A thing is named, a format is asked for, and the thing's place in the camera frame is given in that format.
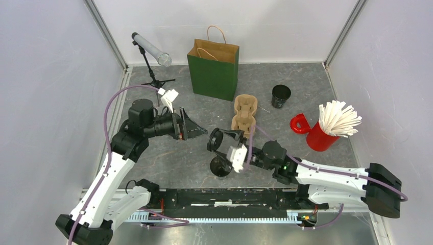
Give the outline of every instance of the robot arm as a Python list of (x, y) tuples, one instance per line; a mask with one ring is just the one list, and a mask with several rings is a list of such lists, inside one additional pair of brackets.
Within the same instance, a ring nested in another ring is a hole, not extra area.
[[(152, 191), (159, 190), (159, 186), (144, 180), (137, 182), (130, 193), (109, 207), (121, 181), (149, 146), (149, 138), (170, 135), (177, 140), (187, 140), (207, 133), (188, 117), (183, 108), (180, 108), (180, 114), (170, 108), (163, 115), (155, 115), (155, 110), (150, 100), (133, 102), (128, 119), (112, 138), (112, 159), (108, 172), (104, 173), (109, 164), (107, 155), (84, 198), (69, 215), (61, 214), (56, 220), (56, 226), (66, 238), (69, 238), (73, 224), (81, 215), (73, 242), (79, 245), (108, 244), (113, 231), (132, 213), (149, 203)], [(94, 196), (82, 211), (95, 189)]]
[[(305, 159), (294, 158), (287, 154), (276, 140), (266, 142), (262, 149), (245, 147), (247, 139), (242, 130), (222, 130), (216, 128), (210, 134), (207, 149), (215, 152), (220, 161), (219, 169), (227, 175), (232, 169), (242, 169), (251, 154), (251, 165), (274, 170), (273, 178), (289, 185), (297, 184), (297, 198), (314, 204), (345, 203), (368, 207), (370, 211), (390, 218), (400, 217), (400, 195), (376, 182), (383, 182), (396, 190), (401, 190), (401, 181), (385, 167), (370, 163), (369, 168), (344, 168), (321, 165)], [(237, 141), (227, 154), (218, 152), (224, 135)]]

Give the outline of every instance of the gray floor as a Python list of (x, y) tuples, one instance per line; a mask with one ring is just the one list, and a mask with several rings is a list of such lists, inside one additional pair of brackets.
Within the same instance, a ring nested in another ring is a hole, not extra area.
[[(183, 106), (188, 115), (209, 132), (215, 127), (230, 129), (234, 116), (233, 102), (194, 94), (188, 66), (156, 66), (153, 69), (157, 79), (176, 79), (164, 86), (165, 89), (174, 88), (179, 92), (174, 101), (176, 108)], [(133, 68), (130, 85), (149, 81), (147, 68)], [(277, 84), (287, 85), (292, 90), (292, 96), (282, 109), (275, 109), (270, 103), (271, 90)], [(315, 152), (308, 147), (306, 135), (294, 133), (289, 126), (290, 120), (300, 113), (304, 113), (313, 126), (319, 117), (319, 104), (334, 99), (322, 64), (242, 64), (239, 66), (236, 95), (244, 93), (258, 99), (259, 110), (255, 115), (257, 125), (278, 139), (290, 154), (320, 164), (356, 167), (348, 139), (339, 139), (325, 152)], [(157, 106), (154, 92), (131, 89), (127, 91), (121, 121), (127, 119), (132, 102), (142, 98), (152, 100)], [(284, 186), (272, 179), (272, 173), (257, 167), (251, 167), (241, 174), (233, 171), (223, 178), (214, 176), (209, 163), (215, 155), (206, 150), (208, 137), (200, 136), (187, 141), (173, 140), (169, 136), (150, 139), (150, 146), (127, 174), (120, 188), (124, 188), (129, 180), (142, 178), (159, 184), (161, 188)], [(260, 133), (254, 139), (256, 147), (262, 147), (267, 140)]]

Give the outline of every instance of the white wall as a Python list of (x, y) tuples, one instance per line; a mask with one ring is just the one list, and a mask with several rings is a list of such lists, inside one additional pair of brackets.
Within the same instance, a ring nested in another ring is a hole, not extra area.
[(330, 65), (340, 100), (363, 119), (359, 162), (385, 165), (409, 201), (387, 219), (394, 244), (431, 244), (433, 2), (368, 1)]
[(83, 1), (0, 4), (0, 244), (65, 244), (122, 69)]
[[(131, 43), (138, 32), (187, 64), (194, 38), (217, 25), (240, 46), (241, 63), (324, 61), (356, 0), (95, 0), (129, 64), (144, 63)], [(212, 41), (222, 42), (212, 28)]]

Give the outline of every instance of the black plastic cup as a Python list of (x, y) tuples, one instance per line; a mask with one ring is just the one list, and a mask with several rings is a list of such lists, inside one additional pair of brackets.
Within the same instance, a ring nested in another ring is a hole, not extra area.
[(218, 177), (224, 177), (231, 172), (231, 166), (227, 159), (216, 156), (210, 162), (210, 171)]
[(284, 103), (290, 98), (290, 95), (292, 95), (292, 92), (287, 86), (282, 84), (275, 86), (272, 89), (272, 106), (278, 109), (283, 107)]

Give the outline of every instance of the microphone stand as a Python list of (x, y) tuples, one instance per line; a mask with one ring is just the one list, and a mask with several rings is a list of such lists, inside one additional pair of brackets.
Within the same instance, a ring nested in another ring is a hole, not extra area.
[[(148, 59), (146, 57), (146, 50), (143, 47), (141, 47), (140, 45), (138, 45), (138, 43), (136, 41), (133, 41), (132, 44), (138, 46), (138, 49), (140, 50), (140, 53), (145, 58), (146, 65), (148, 66), (148, 69), (149, 69), (149, 75), (152, 78), (152, 81), (150, 83), (142, 83), (142, 85), (151, 85), (152, 87), (160, 89), (160, 88), (162, 88), (164, 86), (164, 84), (166, 82), (172, 82), (172, 81), (176, 80), (176, 79), (169, 79), (169, 80), (162, 80), (162, 81), (156, 80), (155, 74), (153, 73), (153, 70), (150, 68), (150, 64), (149, 64)], [(158, 94), (158, 92), (156, 92), (156, 100), (158, 101), (158, 106), (160, 106), (159, 105), (159, 94)]]

